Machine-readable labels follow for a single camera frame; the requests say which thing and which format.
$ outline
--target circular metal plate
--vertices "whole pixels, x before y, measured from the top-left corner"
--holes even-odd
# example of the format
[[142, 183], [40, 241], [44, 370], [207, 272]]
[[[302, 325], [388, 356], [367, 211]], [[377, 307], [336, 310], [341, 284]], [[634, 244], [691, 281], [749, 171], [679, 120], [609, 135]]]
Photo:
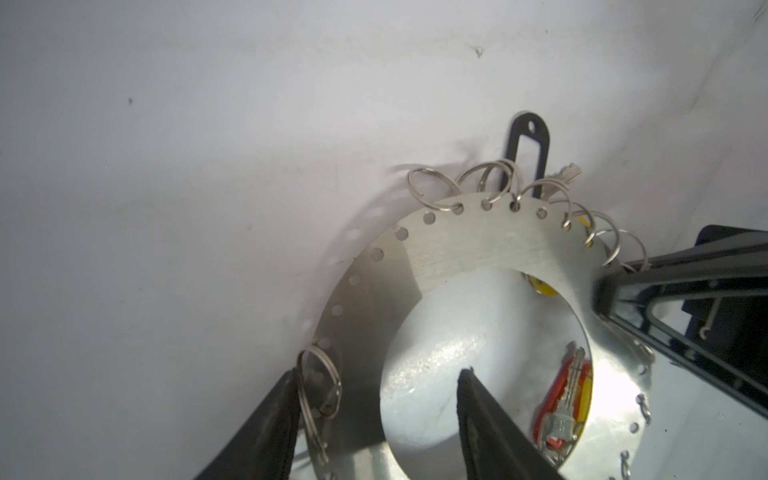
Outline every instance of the circular metal plate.
[[637, 397], [648, 396], [651, 360], [593, 310], [601, 278], [621, 267], [601, 265], [604, 244], [596, 239], [586, 248], [580, 223], [561, 228], [564, 204], [525, 198], [513, 212], [512, 197], [505, 195], [486, 210], [487, 196], [451, 197], [463, 204], [460, 214], [421, 209], [403, 218], [355, 259], [331, 294], [314, 343], [336, 364], [344, 393], [338, 415], [319, 420], [329, 456], [321, 465], [318, 452], [311, 452], [319, 478], [408, 478], [387, 444], [379, 413], [387, 349], [424, 295], [459, 273], [491, 266], [551, 285], [584, 329], [594, 375], [592, 400], [584, 431], [560, 473], [569, 479], [622, 478], [622, 453], [629, 455], [628, 472], [646, 425]]

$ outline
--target key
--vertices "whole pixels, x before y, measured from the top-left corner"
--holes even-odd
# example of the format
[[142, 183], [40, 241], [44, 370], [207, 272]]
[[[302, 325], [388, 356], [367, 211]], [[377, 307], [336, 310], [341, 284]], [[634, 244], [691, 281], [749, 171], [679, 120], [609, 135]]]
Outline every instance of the key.
[[[576, 177], [581, 175], [581, 168], [576, 164], [570, 164], [563, 167], [559, 172], [552, 175], [547, 175], [545, 178], [554, 178], [560, 180], [566, 185], [570, 185], [576, 181]], [[549, 197], [560, 191], [557, 187], [552, 185], [541, 186], [541, 199], [549, 200]]]
[[568, 378], [565, 382], [563, 396], [558, 400], [558, 406], [553, 413], [547, 414], [542, 420], [544, 430], [544, 439], [550, 439], [563, 442], [573, 442], [576, 438], [574, 429], [576, 419], [574, 418], [574, 404], [576, 403], [576, 393], [578, 391], [578, 380], [581, 377], [581, 370], [584, 368], [584, 349], [576, 349], [574, 359], [568, 369]]

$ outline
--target hole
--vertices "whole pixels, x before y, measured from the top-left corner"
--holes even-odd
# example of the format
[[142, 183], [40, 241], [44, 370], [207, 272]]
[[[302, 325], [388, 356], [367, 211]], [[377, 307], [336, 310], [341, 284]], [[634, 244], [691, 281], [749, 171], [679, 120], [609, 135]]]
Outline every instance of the hole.
[[[426, 294], [391, 342], [379, 390], [385, 437], [407, 478], [465, 471], [461, 454], [453, 455], [461, 451], [462, 369], [473, 367], [516, 425], [532, 425], [574, 339], [588, 350], [568, 303], [537, 293], [517, 270], [477, 269]], [[527, 375], [534, 367], [536, 375]]]
[[382, 258], [384, 258], [384, 250], [377, 247], [371, 251], [371, 260], [374, 262], [379, 262]]

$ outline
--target metal ring plate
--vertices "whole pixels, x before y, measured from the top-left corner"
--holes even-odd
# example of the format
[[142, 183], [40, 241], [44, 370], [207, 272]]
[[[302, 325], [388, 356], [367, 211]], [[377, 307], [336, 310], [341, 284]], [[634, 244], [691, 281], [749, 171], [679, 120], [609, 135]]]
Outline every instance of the metal ring plate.
[[[508, 204], [513, 198], [506, 194], [484, 210], [486, 196], [451, 197], [464, 205], [459, 215], [422, 208], [403, 218], [368, 245], [331, 294], [314, 341], [330, 340], [326, 351], [342, 376], [344, 396], [338, 415], [318, 425], [329, 456], [321, 465], [318, 452], [310, 452], [319, 478], [330, 473], [339, 480], [408, 478], [387, 444], [379, 414], [387, 349], [424, 295], [457, 274], [489, 266], [519, 270], [551, 285], [587, 337], [594, 374], [591, 406], [560, 473], [571, 480], [621, 478], [621, 452], [634, 457], [646, 425], [636, 399], [648, 397], [651, 359], [592, 309], [599, 280], [621, 272], [621, 266], [601, 265], [604, 243], [595, 238], [595, 247], [585, 247], [586, 227], [576, 223], [563, 230], [561, 215], [536, 216], [539, 207], [552, 210], [555, 205], [525, 198], [521, 209], [512, 212]], [[424, 222], [426, 211], [436, 215], [433, 224]], [[408, 229], [406, 240], [397, 239], [399, 228]], [[372, 256], [374, 251], [383, 251], [383, 258]], [[353, 286], [349, 278], [355, 275], [362, 282]], [[343, 306], [342, 316], [333, 315], [336, 305]], [[635, 423], [640, 428], [633, 433]]]

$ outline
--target small hole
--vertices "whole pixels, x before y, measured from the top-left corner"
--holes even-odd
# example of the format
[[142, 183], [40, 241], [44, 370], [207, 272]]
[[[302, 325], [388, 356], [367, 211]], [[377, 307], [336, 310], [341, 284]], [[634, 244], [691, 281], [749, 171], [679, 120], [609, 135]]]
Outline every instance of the small hole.
[[381, 261], [382, 258], [384, 258], [384, 250], [378, 247], [374, 248], [373, 251], [371, 252], [371, 260], [373, 260], [374, 262], [379, 262]]

